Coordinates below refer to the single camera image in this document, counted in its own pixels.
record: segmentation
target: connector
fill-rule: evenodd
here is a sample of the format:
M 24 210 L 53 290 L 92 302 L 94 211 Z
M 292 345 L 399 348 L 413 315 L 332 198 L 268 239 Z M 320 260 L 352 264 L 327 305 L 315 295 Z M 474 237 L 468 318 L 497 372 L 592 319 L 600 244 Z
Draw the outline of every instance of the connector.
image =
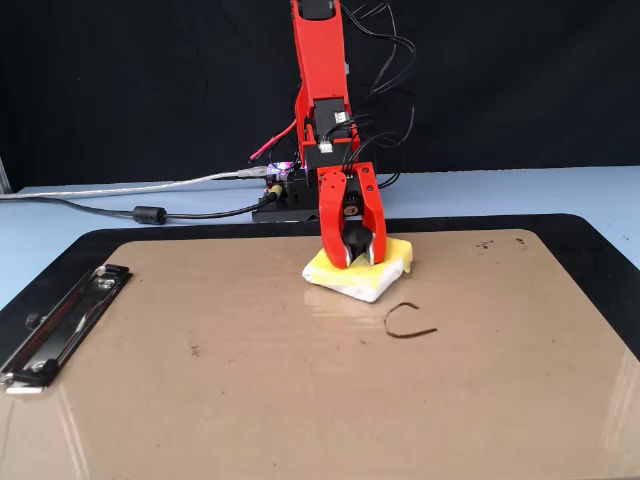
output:
M 349 120 L 349 114 L 347 112 L 336 112 L 336 124 L 343 123 Z
M 280 185 L 278 183 L 273 185 L 269 189 L 269 195 L 271 195 L 271 194 L 275 194 L 276 195 L 276 199 L 280 198 L 280 195 L 282 195 L 282 185 Z
M 267 167 L 253 167 L 238 170 L 237 172 L 230 172 L 229 177 L 264 177 L 269 173 Z
M 331 142 L 320 142 L 318 148 L 320 149 L 320 153 L 333 153 L 333 145 L 331 145 Z

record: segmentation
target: table surface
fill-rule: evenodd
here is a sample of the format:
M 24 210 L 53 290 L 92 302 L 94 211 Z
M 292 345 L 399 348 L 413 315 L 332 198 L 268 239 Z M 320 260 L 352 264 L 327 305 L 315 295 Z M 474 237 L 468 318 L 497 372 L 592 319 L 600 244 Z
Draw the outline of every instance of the table surface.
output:
M 225 180 L 161 193 L 74 201 L 112 209 L 154 205 L 172 213 L 205 213 L 255 203 L 262 195 L 263 185 L 261 180 Z M 23 191 L 99 187 L 37 187 Z M 640 268 L 640 166 L 407 174 L 381 195 L 387 218 L 578 215 Z M 249 223 L 251 214 L 195 223 L 205 222 Z M 173 222 L 166 228 L 191 224 L 194 222 Z M 58 205 L 1 204 L 0 308 L 81 235 L 93 230 L 142 226 L 131 219 L 88 214 Z

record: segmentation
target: sponge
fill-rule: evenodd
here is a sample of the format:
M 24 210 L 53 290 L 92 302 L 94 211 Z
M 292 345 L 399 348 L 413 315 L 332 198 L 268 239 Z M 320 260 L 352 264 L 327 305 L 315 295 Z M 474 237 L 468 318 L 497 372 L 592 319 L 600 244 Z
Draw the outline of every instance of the sponge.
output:
M 308 282 L 371 303 L 400 278 L 403 271 L 411 271 L 412 260 L 410 242 L 387 237 L 382 263 L 369 265 L 367 258 L 360 255 L 349 268 L 340 269 L 331 264 L 323 249 L 304 268 L 302 276 Z

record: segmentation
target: metal clip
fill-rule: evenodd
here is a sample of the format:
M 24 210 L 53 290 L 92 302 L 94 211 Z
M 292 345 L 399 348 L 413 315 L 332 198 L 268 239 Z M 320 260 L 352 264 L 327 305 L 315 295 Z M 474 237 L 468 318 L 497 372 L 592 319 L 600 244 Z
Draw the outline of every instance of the metal clip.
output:
M 131 278 L 129 269 L 103 265 L 84 277 L 40 321 L 0 368 L 7 393 L 39 393 L 48 387 L 100 316 Z

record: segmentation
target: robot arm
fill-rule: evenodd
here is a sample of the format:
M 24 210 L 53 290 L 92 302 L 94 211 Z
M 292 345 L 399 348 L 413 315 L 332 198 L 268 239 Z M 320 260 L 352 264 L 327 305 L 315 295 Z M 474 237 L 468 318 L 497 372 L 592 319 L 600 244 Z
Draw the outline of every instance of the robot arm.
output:
M 339 0 L 293 0 L 291 9 L 302 78 L 296 132 L 302 169 L 317 176 L 322 245 L 338 268 L 361 253 L 382 262 L 386 227 L 373 165 L 358 158 L 345 165 L 360 144 L 357 129 L 332 131 L 351 115 Z M 361 216 L 362 225 L 345 233 L 351 216 Z

